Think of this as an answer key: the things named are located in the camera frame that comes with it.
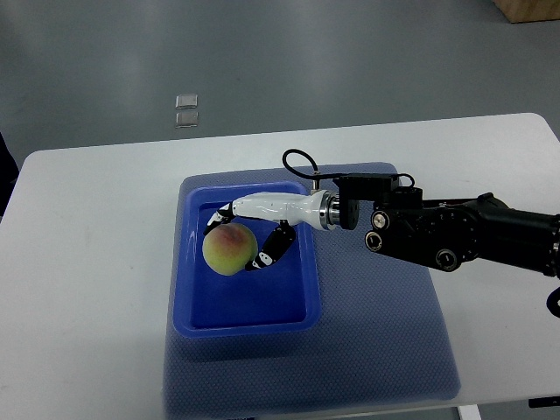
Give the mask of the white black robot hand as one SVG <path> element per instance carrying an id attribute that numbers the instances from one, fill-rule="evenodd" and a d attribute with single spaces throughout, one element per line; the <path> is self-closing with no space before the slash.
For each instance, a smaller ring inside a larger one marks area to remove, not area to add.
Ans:
<path id="1" fill-rule="evenodd" d="M 276 223 L 263 245 L 258 246 L 257 256 L 245 266 L 246 271 L 277 263 L 295 241 L 296 225 L 305 223 L 319 230 L 332 230 L 340 222 L 338 198 L 333 192 L 320 190 L 312 195 L 258 192 L 219 208 L 206 224 L 204 238 L 219 225 L 234 223 L 237 217 Z"/>

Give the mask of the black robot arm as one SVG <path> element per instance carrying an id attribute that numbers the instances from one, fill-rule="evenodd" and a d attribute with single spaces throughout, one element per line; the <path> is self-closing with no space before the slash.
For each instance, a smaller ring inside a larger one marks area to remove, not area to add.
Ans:
<path id="1" fill-rule="evenodd" d="M 559 274 L 559 217 L 508 207 L 490 192 L 474 199 L 424 199 L 397 174 L 335 173 L 338 192 L 327 219 L 346 230 L 357 227 L 360 204 L 373 205 L 366 247 L 444 272 L 477 258 L 548 277 Z"/>

